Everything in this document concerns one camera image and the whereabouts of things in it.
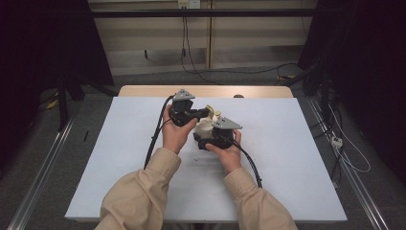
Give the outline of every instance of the white table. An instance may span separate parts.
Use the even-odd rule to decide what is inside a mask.
[[[193,93],[188,86],[182,87]],[[241,88],[233,91],[227,86],[218,87],[222,87],[223,93],[244,95]],[[250,90],[266,92],[270,89],[265,88]],[[167,88],[172,93],[178,89]],[[66,218],[98,221],[102,199],[111,186],[124,174],[144,166],[150,136],[165,99],[114,99]],[[193,108],[210,104],[243,126],[241,145],[254,159],[263,188],[289,210],[293,219],[316,222],[347,219],[296,99],[211,97],[193,101]],[[156,143],[155,148],[161,146],[161,137]],[[169,184],[165,220],[237,221],[234,204],[222,183],[224,172],[217,156],[198,149],[192,133],[180,156],[181,167]],[[242,164],[252,171],[246,159]]]

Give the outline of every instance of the dark background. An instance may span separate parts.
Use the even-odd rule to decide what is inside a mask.
[[[343,7],[348,27],[323,53],[343,17],[315,17],[299,65],[325,59],[323,73],[381,159],[406,183],[406,18],[400,1],[321,0],[318,7]],[[58,11],[90,12],[85,0],[0,2],[0,167],[27,132],[39,94],[56,87],[57,76],[113,84],[93,18],[44,13]]]
[[[39,94],[56,88],[58,76],[113,84],[93,18],[44,13],[60,11],[90,12],[86,0],[0,1],[0,167],[24,139]]]

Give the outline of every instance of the gray floor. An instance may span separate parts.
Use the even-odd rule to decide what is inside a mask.
[[[258,71],[266,69],[269,67],[238,68],[237,70]],[[286,66],[280,70],[281,75],[296,75],[299,72],[300,70],[294,66]],[[273,85],[277,81],[277,71],[255,75],[206,73],[203,76],[211,81],[233,85]],[[185,72],[121,76],[116,77],[115,82],[117,84],[115,89],[119,89],[125,84],[209,84],[197,75]],[[92,229],[96,226],[96,223],[79,223],[64,218],[75,192],[75,185],[80,181],[111,104],[111,98],[89,87],[84,86],[84,89],[87,94],[83,102],[69,102],[70,111],[79,108],[78,117],[25,229]],[[317,124],[318,121],[309,106],[307,97],[303,94],[301,85],[297,84],[292,87],[292,92],[298,99],[309,126]],[[359,129],[345,107],[341,105],[340,109],[344,117],[346,134],[366,154],[372,165],[370,172],[359,174],[362,181],[371,193],[389,228],[406,229],[406,219],[404,218],[406,217],[405,187],[380,161],[373,146],[362,138]],[[51,110],[44,110],[41,107],[34,119],[29,137],[16,154],[15,159],[3,170],[3,178],[0,180],[0,229],[6,229],[9,225],[54,142],[57,128],[57,107]],[[311,131],[316,135],[321,132],[321,129],[316,127]],[[317,138],[315,142],[326,163],[327,170],[331,171],[334,156],[326,137]],[[365,168],[364,160],[359,157],[354,148],[346,143],[345,147],[352,164],[359,168]],[[339,173],[337,172],[333,181],[336,181],[338,177]],[[349,220],[329,224],[299,223],[299,229],[373,229],[364,207],[360,204],[344,173],[342,173],[340,187],[336,191]]]

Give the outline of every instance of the person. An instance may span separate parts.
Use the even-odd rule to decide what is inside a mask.
[[[169,120],[169,108],[167,105],[163,121]],[[196,119],[182,127],[164,123],[163,146],[152,154],[147,167],[120,178],[103,199],[97,230],[162,228],[169,182],[181,164],[178,154],[196,123]],[[240,143],[241,133],[234,130],[234,134]],[[224,167],[224,183],[236,204],[240,229],[297,229],[283,205],[242,168],[237,147],[220,149],[207,144],[206,148],[218,155]]]

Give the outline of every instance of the beige jacket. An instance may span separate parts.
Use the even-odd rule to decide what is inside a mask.
[[[123,176],[105,196],[97,230],[162,227],[169,182],[180,166],[178,155],[160,148],[147,168]],[[241,168],[224,178],[237,207],[240,229],[297,229],[289,212]]]

